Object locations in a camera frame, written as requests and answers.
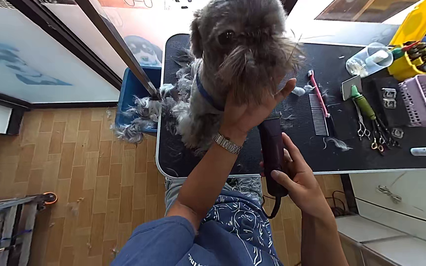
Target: wristwatch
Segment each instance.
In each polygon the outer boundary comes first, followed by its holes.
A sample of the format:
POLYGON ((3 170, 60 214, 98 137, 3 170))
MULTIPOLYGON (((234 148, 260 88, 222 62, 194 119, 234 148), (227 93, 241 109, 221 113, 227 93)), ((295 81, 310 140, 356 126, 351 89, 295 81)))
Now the wristwatch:
POLYGON ((239 154, 242 149, 242 146, 238 146, 233 142, 230 142, 226 137, 224 137, 220 133, 216 133, 216 136, 213 138, 213 141, 233 154, 239 154))

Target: person's left hand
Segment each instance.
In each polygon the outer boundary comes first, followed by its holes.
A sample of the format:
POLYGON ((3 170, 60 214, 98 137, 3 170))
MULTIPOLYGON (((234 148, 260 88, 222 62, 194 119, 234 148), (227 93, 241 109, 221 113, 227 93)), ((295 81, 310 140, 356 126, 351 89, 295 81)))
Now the person's left hand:
POLYGON ((230 138, 236 145, 242 145, 248 131, 261 124, 277 104, 293 91, 296 81, 290 79, 284 88, 274 95, 267 95, 260 104, 251 102, 238 106, 235 104, 233 91, 230 91, 224 107, 220 134, 230 138))

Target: wooden floor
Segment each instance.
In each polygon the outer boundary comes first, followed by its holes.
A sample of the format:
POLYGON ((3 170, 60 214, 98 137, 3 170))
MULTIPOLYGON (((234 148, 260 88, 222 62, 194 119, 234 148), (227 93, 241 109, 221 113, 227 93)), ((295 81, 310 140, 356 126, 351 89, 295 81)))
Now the wooden floor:
MULTIPOLYGON (((156 139, 119 141, 109 129, 114 118, 114 108, 34 110, 19 136, 0 135, 0 199, 58 195, 37 215, 30 265, 109 265, 136 226, 164 216, 156 139)), ((342 190, 339 175, 317 179, 327 197, 342 190)), ((273 204, 266 198, 268 213, 273 204)), ((300 261, 300 219, 287 197, 271 220, 284 265, 300 261)))

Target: plastic cup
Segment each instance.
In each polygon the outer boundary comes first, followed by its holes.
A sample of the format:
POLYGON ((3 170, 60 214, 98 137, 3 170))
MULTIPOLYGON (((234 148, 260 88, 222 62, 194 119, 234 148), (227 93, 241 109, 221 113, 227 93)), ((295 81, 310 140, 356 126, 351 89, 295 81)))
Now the plastic cup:
POLYGON ((353 76, 364 78, 390 66, 392 62, 389 48, 380 43, 371 43, 346 61, 346 70, 353 76))

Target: dog's eye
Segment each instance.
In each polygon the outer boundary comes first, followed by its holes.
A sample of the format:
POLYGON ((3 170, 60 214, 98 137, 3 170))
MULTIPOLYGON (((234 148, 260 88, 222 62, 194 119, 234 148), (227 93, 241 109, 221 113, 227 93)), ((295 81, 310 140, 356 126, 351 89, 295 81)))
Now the dog's eye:
POLYGON ((229 45, 233 42, 233 38, 234 31, 228 30, 218 36, 218 42, 220 43, 220 45, 229 45))

